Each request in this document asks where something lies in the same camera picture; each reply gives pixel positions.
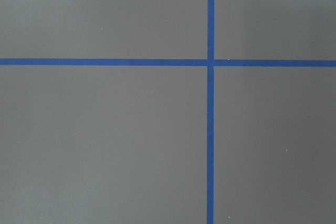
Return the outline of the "blue tape grid lines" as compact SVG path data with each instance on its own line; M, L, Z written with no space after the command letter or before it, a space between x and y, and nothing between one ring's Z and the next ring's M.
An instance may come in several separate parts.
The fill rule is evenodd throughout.
M207 57L205 59L140 58L1 58L2 66L168 66L207 69L207 182L206 222L214 223L214 116L215 67L314 67L334 68L334 60L270 60L215 58L215 0L207 0Z

